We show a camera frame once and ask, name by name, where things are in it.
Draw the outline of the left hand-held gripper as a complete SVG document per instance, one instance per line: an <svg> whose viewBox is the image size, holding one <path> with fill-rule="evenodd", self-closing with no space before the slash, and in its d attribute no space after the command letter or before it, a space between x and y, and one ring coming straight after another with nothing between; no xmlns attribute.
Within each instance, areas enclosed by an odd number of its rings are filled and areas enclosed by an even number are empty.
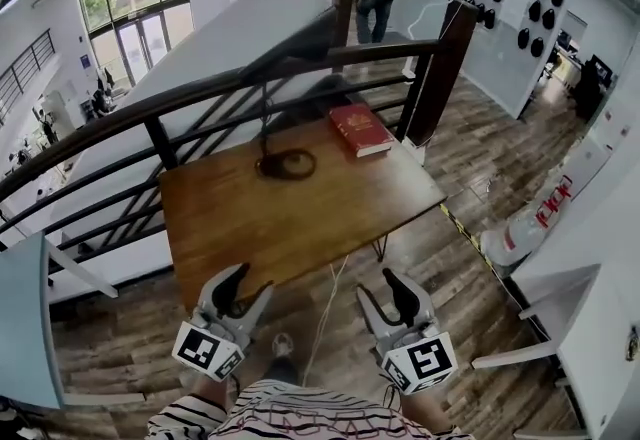
<svg viewBox="0 0 640 440"><path fill-rule="evenodd" d="M214 381L225 381L245 360L251 335L265 312L275 285L268 282L238 316L236 297L250 264L230 266L213 276L200 293L188 321L179 328L172 357Z"/></svg>

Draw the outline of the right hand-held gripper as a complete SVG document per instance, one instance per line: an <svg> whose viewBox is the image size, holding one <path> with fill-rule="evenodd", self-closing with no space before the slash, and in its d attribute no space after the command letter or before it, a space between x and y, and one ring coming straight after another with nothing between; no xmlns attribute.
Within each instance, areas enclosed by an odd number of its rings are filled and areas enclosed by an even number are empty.
<svg viewBox="0 0 640 440"><path fill-rule="evenodd" d="M376 340L378 366L404 395L420 393L449 378L458 368L448 332L440 330L429 293L405 274L384 268L399 318L391 321L362 284L356 298Z"/></svg>

